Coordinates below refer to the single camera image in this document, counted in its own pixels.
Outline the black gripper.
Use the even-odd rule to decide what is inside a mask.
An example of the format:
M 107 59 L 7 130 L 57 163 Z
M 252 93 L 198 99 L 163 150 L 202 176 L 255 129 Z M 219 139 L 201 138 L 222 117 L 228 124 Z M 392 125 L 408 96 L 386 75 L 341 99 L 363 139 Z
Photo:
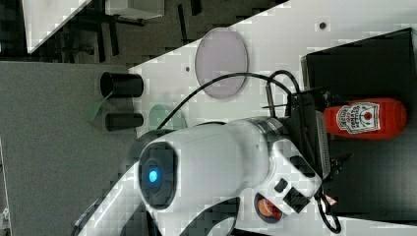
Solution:
M 271 87 L 266 87 L 266 94 L 269 114 L 274 117 L 276 108 L 285 108 L 285 115 L 279 121 L 291 141 L 324 181 L 333 181 L 352 153 L 330 155 L 326 119 L 324 113 L 316 108 L 313 95 L 309 91 L 292 93 L 287 96 L 285 104 L 275 104 Z

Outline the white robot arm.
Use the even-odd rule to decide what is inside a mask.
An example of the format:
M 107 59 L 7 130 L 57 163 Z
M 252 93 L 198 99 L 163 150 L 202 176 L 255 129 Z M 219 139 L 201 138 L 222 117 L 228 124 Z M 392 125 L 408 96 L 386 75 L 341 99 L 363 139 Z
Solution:
M 72 236 L 127 236 L 140 207 L 148 236 L 279 236 L 310 203 L 340 232 L 323 190 L 330 173 L 324 115 L 309 91 L 293 94 L 288 109 L 282 118 L 145 133 Z

